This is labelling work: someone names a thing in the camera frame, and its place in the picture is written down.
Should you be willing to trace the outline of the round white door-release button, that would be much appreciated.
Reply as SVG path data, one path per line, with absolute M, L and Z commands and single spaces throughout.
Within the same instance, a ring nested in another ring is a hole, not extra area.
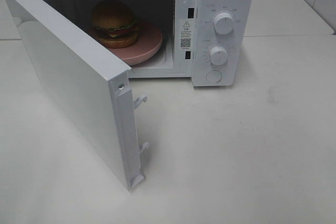
M 219 83 L 221 79 L 222 73 L 218 70 L 212 70 L 206 75 L 206 80 L 211 83 Z

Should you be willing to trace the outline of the pink round plate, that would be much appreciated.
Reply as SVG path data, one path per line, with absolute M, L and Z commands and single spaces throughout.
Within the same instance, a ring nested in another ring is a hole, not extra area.
M 153 57 L 163 42 L 161 30 L 153 24 L 140 20 L 140 31 L 137 41 L 125 48 L 107 48 L 128 65 L 137 65 Z

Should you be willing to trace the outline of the white microwave door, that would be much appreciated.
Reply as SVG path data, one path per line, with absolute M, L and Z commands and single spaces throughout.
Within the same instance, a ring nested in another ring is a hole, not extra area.
M 126 189 L 144 180 L 129 66 L 43 0 L 6 0 L 44 90 Z

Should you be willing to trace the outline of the burger with lettuce and tomato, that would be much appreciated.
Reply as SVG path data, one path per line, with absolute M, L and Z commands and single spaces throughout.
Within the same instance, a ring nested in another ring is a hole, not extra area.
M 92 9 L 91 23 L 98 42 L 107 48 L 126 48 L 138 39 L 139 26 L 136 16 L 121 1 L 99 2 Z

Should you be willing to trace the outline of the lower white microwave knob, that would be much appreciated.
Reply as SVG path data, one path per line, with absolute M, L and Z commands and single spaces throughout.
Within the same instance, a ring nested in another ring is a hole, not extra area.
M 223 65 L 228 60 L 228 52 L 222 46 L 216 46 L 211 48 L 208 52 L 208 55 L 211 64 L 216 66 Z

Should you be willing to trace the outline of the white microwave knob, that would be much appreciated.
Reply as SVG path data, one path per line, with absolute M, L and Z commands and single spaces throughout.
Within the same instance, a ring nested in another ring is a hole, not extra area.
M 221 11 L 213 17 L 214 30 L 220 35 L 229 34 L 235 25 L 234 16 L 227 10 Z
M 216 66 L 223 65 L 228 60 L 228 52 L 222 46 L 216 46 L 211 48 L 208 52 L 208 55 L 211 64 Z

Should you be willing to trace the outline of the white warning label sticker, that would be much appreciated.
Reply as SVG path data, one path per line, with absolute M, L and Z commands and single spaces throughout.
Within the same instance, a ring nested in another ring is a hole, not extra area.
M 193 44 L 195 20 L 180 19 L 178 24 L 178 43 L 181 49 L 190 50 Z

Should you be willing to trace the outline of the white microwave oven body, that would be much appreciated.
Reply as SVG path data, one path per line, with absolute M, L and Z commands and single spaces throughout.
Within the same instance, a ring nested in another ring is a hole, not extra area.
M 43 0 L 58 13 L 93 37 L 91 10 L 103 0 Z M 163 34 L 161 52 L 152 59 L 129 66 L 128 78 L 187 77 L 195 87 L 229 86 L 234 82 L 251 0 L 118 0 L 127 4 L 140 20 L 160 28 Z M 234 29 L 226 35 L 214 30 L 213 17 L 227 10 L 233 14 Z M 180 19 L 195 20 L 193 44 L 190 50 L 178 45 Z M 225 64 L 211 64 L 208 52 L 216 46 L 228 52 Z M 219 83 L 206 80 L 212 70 L 222 73 Z

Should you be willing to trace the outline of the upper white microwave knob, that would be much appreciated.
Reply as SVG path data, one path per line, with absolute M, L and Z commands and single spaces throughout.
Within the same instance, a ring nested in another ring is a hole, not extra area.
M 221 11 L 213 17 L 214 30 L 220 35 L 229 34 L 235 25 L 234 16 L 227 10 Z

